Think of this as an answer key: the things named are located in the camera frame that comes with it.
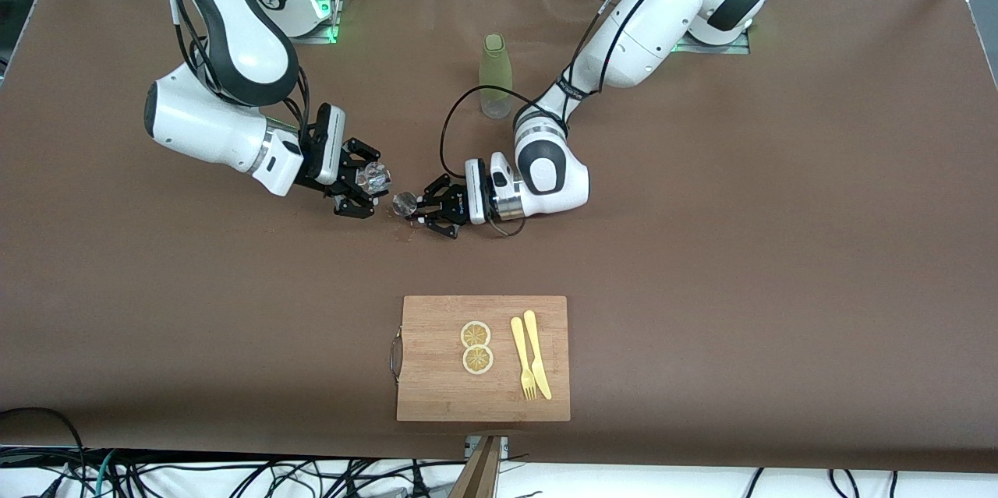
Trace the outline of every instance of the knife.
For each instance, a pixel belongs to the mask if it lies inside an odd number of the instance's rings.
[[[528,310],[523,313],[523,323],[527,325],[530,346],[534,349],[534,363],[530,369],[534,372],[534,380],[537,381],[537,388],[541,390],[541,394],[551,400],[551,387],[548,386],[548,376],[544,372],[544,362],[541,361],[541,341],[537,337],[537,317],[534,316],[534,311]]]

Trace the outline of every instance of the fork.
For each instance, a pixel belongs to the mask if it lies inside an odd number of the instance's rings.
[[[509,323],[510,327],[513,327],[513,341],[516,341],[516,353],[520,355],[520,366],[523,368],[520,372],[523,396],[527,400],[534,400],[537,398],[537,381],[534,380],[534,374],[531,373],[530,364],[527,362],[527,340],[523,335],[523,320],[520,317],[513,317]]]

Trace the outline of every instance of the lemon slice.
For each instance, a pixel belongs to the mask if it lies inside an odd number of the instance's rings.
[[[461,327],[461,343],[464,348],[475,344],[488,345],[489,341],[492,341],[492,331],[482,321],[473,320]]]
[[[461,358],[464,368],[472,375],[481,375],[492,367],[492,350],[483,344],[474,344],[464,350]]]

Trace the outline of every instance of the table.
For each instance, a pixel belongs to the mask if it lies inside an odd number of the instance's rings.
[[[440,174],[482,37],[537,94],[601,3],[347,1],[299,55],[396,192]],[[998,467],[998,94],[963,0],[770,0],[751,55],[587,101],[591,202],[513,239],[164,150],[143,99],[179,62],[167,0],[39,0],[0,90],[0,405],[104,447]],[[449,160],[511,136],[468,101]],[[571,422],[395,422],[404,295],[567,295]],[[65,442],[28,422],[2,439]]]

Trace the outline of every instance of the white floor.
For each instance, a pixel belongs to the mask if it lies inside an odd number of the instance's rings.
[[[409,461],[382,461],[370,473],[409,465]],[[345,462],[321,462],[327,473],[338,473]],[[542,492],[540,498],[579,498],[588,496],[656,498],[742,498],[755,469],[695,467],[621,467],[613,465],[559,465],[508,463],[499,475],[496,498],[522,498]],[[163,469],[143,476],[151,489],[164,498],[225,497],[250,473],[246,470],[189,472]],[[431,488],[452,483],[460,466],[427,467],[423,477]],[[852,471],[861,498],[888,498],[890,473]],[[838,473],[846,495],[844,473]],[[57,475],[42,469],[0,469],[0,498],[25,498],[40,495]],[[271,477],[263,475],[250,485],[243,498],[261,498],[267,493]],[[317,478],[303,474],[299,481],[318,492]],[[329,481],[324,488],[328,489]],[[402,478],[380,481],[361,492],[364,498],[396,496],[411,488]],[[284,484],[274,498],[311,498],[313,490],[300,484]],[[66,483],[57,498],[76,498],[79,486]],[[998,498],[998,475],[902,472],[895,493],[897,498]],[[752,498],[812,497],[837,498],[827,479],[826,470],[767,469],[760,477]]]

